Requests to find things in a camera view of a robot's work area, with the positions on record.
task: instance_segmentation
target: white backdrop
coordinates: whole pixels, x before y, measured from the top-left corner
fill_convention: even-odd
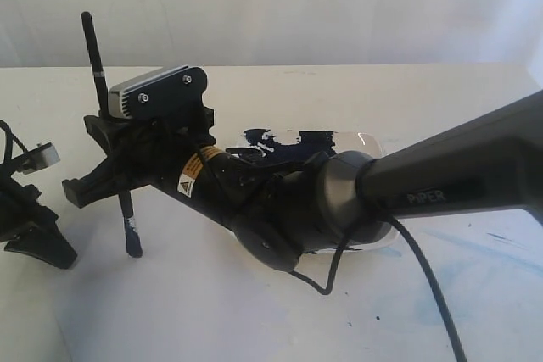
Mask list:
[[[0,0],[0,66],[514,61],[543,81],[543,0]]]

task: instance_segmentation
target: white table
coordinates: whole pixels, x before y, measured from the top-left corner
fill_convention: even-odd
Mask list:
[[[149,68],[107,69],[109,85]],[[250,127],[363,131],[388,152],[539,88],[510,64],[209,67],[212,133]],[[334,292],[259,264],[219,226],[148,187],[134,192],[144,256],[129,259],[116,199],[67,203],[64,178],[102,159],[81,117],[97,110],[87,68],[0,70],[5,119],[62,161],[19,176],[79,253],[54,270],[0,253],[0,353],[6,361],[453,360],[428,284],[401,240],[344,256]],[[472,362],[540,360],[543,229],[507,211],[406,225],[442,285]],[[299,269],[324,282],[330,256]]]

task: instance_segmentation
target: yellow warning sticker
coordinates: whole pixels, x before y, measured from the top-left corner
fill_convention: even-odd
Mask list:
[[[202,155],[205,161],[213,159],[217,154],[222,153],[222,150],[215,146],[207,146],[202,148]],[[177,184],[177,191],[181,194],[185,194],[187,197],[193,195],[194,182],[198,178],[198,174],[204,168],[204,165],[200,161],[198,155],[195,153],[191,156],[188,162],[183,167],[181,174],[179,175],[179,183]]]

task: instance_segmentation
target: white wall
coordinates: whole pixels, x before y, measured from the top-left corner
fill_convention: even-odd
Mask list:
[[[0,0],[0,66],[517,61],[543,81],[543,0]]]

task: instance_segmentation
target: bolt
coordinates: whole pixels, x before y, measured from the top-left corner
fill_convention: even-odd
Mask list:
[[[149,95],[147,93],[140,93],[137,96],[139,103],[146,103],[149,100]]]

